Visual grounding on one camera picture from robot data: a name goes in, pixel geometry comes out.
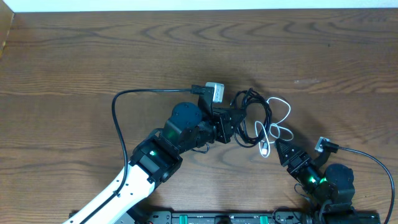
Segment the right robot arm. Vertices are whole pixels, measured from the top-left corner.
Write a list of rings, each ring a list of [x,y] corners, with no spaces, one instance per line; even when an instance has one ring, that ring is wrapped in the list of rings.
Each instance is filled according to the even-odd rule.
[[[338,145],[320,140],[320,155],[312,159],[301,147],[277,139],[275,147],[283,167],[299,182],[305,193],[320,205],[311,215],[312,223],[359,223],[358,214],[352,207],[355,194],[352,169],[343,164],[332,164],[320,171],[330,154],[338,151]]]

